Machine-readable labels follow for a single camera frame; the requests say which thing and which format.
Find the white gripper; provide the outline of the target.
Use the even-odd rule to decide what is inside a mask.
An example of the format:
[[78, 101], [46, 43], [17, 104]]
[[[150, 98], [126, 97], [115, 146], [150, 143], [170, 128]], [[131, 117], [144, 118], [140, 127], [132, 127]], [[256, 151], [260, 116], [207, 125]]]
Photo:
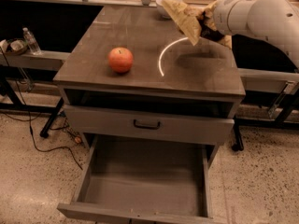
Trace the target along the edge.
[[218, 0], [213, 12], [213, 24], [202, 24], [203, 9], [190, 6], [179, 0], [163, 0], [162, 7], [174, 21], [179, 30], [185, 34], [193, 45], [202, 37], [217, 42], [228, 49], [232, 48], [229, 35], [242, 34], [247, 31], [248, 5], [246, 0]]

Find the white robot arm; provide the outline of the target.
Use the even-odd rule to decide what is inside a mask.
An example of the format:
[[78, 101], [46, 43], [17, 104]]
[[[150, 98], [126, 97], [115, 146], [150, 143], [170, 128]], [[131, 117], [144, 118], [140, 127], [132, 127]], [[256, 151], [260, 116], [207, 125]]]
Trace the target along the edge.
[[243, 35], [281, 50], [299, 67], [299, 13], [286, 0], [217, 0], [203, 8], [163, 0], [162, 7], [194, 45], [203, 37], [226, 46], [230, 35]]

